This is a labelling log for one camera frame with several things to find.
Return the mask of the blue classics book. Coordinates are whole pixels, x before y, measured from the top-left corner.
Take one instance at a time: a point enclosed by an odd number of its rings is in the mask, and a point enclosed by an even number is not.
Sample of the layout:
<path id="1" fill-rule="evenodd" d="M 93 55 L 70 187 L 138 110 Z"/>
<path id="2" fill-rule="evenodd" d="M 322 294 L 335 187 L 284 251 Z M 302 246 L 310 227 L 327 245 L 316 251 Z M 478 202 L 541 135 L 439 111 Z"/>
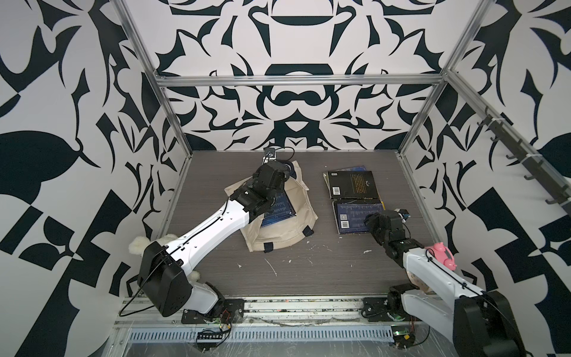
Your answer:
<path id="1" fill-rule="evenodd" d="M 294 207 L 285 192 L 280 192 L 270 209 L 264 214 L 261 227 L 271 226 L 289 218 L 295 217 Z"/>
<path id="2" fill-rule="evenodd" d="M 335 200 L 332 204 L 338 233 L 367 233 L 364 220 L 370 214 L 382 213 L 385 204 L 380 199 L 372 200 Z"/>

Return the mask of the black cover book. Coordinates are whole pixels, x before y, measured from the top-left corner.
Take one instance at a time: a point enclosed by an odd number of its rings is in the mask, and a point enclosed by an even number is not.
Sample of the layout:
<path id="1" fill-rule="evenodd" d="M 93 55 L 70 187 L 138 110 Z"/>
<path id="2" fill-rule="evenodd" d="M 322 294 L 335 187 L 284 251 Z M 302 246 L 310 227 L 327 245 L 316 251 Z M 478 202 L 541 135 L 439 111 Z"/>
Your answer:
<path id="1" fill-rule="evenodd" d="M 371 171 L 327 171 L 325 180 L 331 199 L 378 199 L 374 175 Z"/>

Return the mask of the cream canvas tote bag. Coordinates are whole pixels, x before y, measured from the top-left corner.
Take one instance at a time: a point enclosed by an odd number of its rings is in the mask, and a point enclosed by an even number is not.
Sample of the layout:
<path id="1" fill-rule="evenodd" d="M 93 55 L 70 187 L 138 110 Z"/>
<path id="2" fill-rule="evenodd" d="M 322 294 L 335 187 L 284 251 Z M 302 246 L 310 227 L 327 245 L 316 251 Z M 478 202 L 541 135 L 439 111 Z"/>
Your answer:
<path id="1" fill-rule="evenodd" d="M 250 252 L 288 248 L 313 235 L 315 213 L 297 162 L 266 160 L 251 177 L 226 187 L 249 213 L 241 229 Z"/>

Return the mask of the green landscape cover book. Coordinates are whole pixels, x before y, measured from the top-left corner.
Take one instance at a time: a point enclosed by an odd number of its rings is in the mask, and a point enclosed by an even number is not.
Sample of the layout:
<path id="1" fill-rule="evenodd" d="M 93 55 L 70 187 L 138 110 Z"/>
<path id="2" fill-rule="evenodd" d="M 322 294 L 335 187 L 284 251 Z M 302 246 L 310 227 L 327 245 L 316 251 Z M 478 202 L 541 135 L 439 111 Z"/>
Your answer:
<path id="1" fill-rule="evenodd" d="M 356 166 L 356 167 L 347 167 L 344 169 L 340 169 L 340 171 L 364 172 L 367 171 L 367 168 L 365 166 Z"/>

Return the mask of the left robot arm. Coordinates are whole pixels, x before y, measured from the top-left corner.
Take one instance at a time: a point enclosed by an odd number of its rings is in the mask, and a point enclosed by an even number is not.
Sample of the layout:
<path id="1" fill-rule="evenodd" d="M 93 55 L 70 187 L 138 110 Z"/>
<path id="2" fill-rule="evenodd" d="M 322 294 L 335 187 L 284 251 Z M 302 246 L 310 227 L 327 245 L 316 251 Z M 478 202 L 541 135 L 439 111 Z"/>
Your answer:
<path id="1" fill-rule="evenodd" d="M 209 318 L 222 312 L 222 293 L 211 284 L 190 281 L 189 276 L 226 238 L 270 211 L 293 170 L 293 164 L 285 160 L 264 163 L 194 229 L 164 245 L 153 241 L 144 249 L 139 290 L 162 316 L 170 317 L 181 309 Z"/>

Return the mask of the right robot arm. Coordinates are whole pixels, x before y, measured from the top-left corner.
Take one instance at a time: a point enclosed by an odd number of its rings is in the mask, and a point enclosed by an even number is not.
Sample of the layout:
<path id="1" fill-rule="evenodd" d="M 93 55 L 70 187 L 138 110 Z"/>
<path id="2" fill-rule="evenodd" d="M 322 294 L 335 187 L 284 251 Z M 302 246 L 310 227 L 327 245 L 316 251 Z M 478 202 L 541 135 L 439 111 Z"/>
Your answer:
<path id="1" fill-rule="evenodd" d="M 446 337 L 459 356 L 528 356 L 507 298 L 459 276 L 451 251 L 441 242 L 424 246 L 413 239 L 406 217 L 406 211 L 383 211 L 364 220 L 409 281 L 391 287 L 382 303 L 364 299 L 362 317 L 420 320 Z"/>

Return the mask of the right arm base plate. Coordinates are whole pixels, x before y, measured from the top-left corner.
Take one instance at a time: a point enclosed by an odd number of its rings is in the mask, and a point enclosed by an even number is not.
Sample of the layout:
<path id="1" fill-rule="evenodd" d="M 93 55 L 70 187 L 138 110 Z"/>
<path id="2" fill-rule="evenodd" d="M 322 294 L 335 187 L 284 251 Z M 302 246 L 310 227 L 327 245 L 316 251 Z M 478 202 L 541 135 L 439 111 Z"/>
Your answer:
<path id="1" fill-rule="evenodd" d="M 404 320 L 395 308 L 392 297 L 365 297 L 362 302 L 361 317 L 369 322 Z"/>

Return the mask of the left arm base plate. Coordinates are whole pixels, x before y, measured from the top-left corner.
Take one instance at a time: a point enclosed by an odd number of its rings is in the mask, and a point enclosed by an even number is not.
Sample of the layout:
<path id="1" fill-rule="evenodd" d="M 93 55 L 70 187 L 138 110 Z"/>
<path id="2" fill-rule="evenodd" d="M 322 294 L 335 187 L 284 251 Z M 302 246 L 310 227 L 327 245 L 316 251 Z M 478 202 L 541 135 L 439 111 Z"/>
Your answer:
<path id="1" fill-rule="evenodd" d="M 219 301 L 214 308 L 206 313 L 201 314 L 194 310 L 184 309 L 181 323 L 182 324 L 235 324 L 243 319 L 245 311 L 244 299 L 226 299 Z"/>

